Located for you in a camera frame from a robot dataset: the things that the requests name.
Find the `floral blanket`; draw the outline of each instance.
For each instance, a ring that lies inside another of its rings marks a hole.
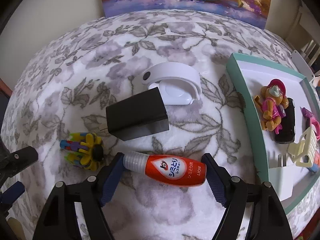
[[[103,137],[109,163],[118,151],[134,150],[200,159],[209,152],[231,175],[254,182],[255,170],[244,115],[225,65],[232,52],[246,53],[295,69],[290,49],[274,34],[247,23],[190,10],[151,10],[100,18],[52,41],[30,60],[15,86],[1,137],[13,152],[31,145],[39,161],[20,180],[26,192],[12,216],[31,239],[44,203],[57,181],[83,181],[91,174],[64,160],[59,141],[70,132]],[[105,107],[141,92],[137,78],[166,61],[193,66],[203,95],[188,106],[167,106],[170,130],[123,142],[99,131]],[[288,219],[297,236],[320,205],[317,182]],[[224,213],[205,182],[179,188],[125,172],[104,208],[115,239],[212,239]],[[90,237],[77,208],[83,239]],[[250,211],[239,232],[244,239]]]

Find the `blue gripper pad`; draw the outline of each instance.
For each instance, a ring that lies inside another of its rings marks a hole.
[[[17,181],[2,194],[1,202],[12,205],[25,191],[24,185]]]
[[[203,162],[207,165],[207,177],[206,177],[207,181],[209,183],[209,186],[211,188],[211,191],[212,191],[216,201],[221,203],[221,205],[226,208],[227,207],[227,205],[226,205],[227,198],[225,196],[225,187],[224,187],[221,179],[219,178],[218,174],[216,173],[214,166],[210,162],[210,158],[212,158],[212,156],[210,154],[209,154],[209,156],[206,156],[206,155],[207,154],[205,154],[202,157],[201,162]]]
[[[124,155],[122,154],[103,184],[102,197],[100,198],[101,207],[111,201],[116,187],[119,184],[122,172],[125,170],[125,167],[123,166],[123,157]]]

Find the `toy figure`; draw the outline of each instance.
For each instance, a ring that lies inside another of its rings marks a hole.
[[[265,119],[261,121],[262,130],[274,130],[276,134],[279,134],[279,130],[282,129],[281,118],[285,117],[284,109],[289,106],[285,95],[285,86],[281,80],[273,79],[269,85],[261,88],[260,93],[264,100],[263,103],[260,103],[258,95],[254,97],[253,101]]]
[[[77,167],[96,171],[103,160],[103,142],[95,133],[70,133],[71,140],[62,140],[60,148],[68,153],[65,159]]]

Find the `floral fabric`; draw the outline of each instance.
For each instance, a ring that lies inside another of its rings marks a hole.
[[[109,163],[118,151],[173,154],[193,159],[209,152],[231,175],[254,182],[255,170],[244,115],[225,65],[232,52],[263,57],[295,69],[282,39],[247,23],[190,10],[151,10],[100,18],[50,42],[30,60],[10,98],[1,137],[16,151],[31,145],[39,161],[12,179],[26,192],[12,215],[31,239],[44,203],[57,181],[78,183],[95,174],[64,160],[59,141],[70,132],[96,132]],[[141,92],[140,74],[166,61],[201,74],[201,100],[166,106],[170,130],[123,142],[99,131],[105,107]],[[297,236],[320,205],[319,181],[288,215]],[[83,239],[89,235],[77,206]],[[104,208],[115,239],[212,239],[224,208],[207,182],[179,188],[125,172]],[[239,232],[244,239],[246,212]]]

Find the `wall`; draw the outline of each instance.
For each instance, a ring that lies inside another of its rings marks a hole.
[[[266,29],[285,37],[298,4],[299,0],[271,0]],[[41,47],[101,16],[101,0],[23,0],[0,35],[0,78],[13,89]]]

